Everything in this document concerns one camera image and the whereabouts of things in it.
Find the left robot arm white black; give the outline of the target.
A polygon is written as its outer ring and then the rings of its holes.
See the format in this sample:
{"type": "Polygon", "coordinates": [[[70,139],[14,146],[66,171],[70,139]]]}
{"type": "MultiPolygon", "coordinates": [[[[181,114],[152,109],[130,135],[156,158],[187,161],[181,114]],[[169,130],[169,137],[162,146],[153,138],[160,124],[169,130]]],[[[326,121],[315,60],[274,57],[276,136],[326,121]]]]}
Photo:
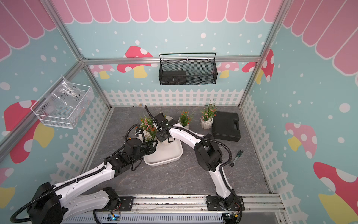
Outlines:
{"type": "Polygon", "coordinates": [[[120,174],[135,171],[136,162],[141,163],[146,155],[155,152],[158,142],[145,139],[139,124],[133,125],[141,138],[125,137],[118,150],[106,157],[99,166],[55,185],[42,184],[33,199],[17,210],[10,218],[12,223],[60,224],[62,221],[88,212],[107,210],[115,213],[125,204],[112,187],[84,195],[89,189],[111,180],[120,174]]]}

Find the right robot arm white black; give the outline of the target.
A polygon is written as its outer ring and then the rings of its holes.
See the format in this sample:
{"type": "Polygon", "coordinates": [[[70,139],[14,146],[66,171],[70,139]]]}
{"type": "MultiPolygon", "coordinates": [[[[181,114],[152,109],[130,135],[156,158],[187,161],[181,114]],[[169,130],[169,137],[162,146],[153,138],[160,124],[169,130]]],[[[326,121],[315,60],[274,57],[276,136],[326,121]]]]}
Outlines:
{"type": "Polygon", "coordinates": [[[210,174],[213,180],[218,204],[227,211],[231,208],[237,208],[240,212],[244,211],[242,198],[228,183],[223,170],[223,167],[231,162],[231,150],[210,134],[200,135],[188,130],[174,120],[168,121],[161,113],[153,116],[147,106],[145,110],[157,128],[156,137],[160,142],[174,138],[194,150],[198,164],[210,174]]]}

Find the green plant pot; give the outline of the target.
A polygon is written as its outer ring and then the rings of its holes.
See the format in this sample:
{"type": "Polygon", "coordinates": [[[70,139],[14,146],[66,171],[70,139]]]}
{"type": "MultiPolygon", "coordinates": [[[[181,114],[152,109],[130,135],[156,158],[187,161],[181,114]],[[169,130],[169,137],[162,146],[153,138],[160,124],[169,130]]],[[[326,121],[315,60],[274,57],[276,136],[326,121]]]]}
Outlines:
{"type": "Polygon", "coordinates": [[[156,139],[156,133],[157,133],[157,129],[155,126],[148,126],[146,129],[146,140],[147,141],[154,141],[156,139]]]}

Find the red flower pot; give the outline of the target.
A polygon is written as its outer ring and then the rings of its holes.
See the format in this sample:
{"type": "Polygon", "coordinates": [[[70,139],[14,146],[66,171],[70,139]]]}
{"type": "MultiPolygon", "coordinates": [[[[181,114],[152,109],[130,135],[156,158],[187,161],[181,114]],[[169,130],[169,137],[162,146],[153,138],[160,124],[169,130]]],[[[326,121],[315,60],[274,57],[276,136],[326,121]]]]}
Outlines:
{"type": "Polygon", "coordinates": [[[189,111],[183,111],[180,115],[178,123],[180,123],[184,128],[189,129],[189,124],[191,119],[192,118],[191,115],[189,114],[189,111]]]}

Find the pink flower white pot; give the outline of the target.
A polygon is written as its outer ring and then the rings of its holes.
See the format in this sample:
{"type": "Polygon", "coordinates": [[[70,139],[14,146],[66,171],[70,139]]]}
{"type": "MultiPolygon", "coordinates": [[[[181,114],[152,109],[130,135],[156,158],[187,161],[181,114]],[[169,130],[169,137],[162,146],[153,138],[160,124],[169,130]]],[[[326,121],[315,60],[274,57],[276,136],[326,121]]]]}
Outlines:
{"type": "Polygon", "coordinates": [[[145,130],[145,131],[152,131],[155,129],[154,127],[154,122],[152,120],[152,118],[150,117],[141,117],[140,118],[140,128],[145,130]]]}

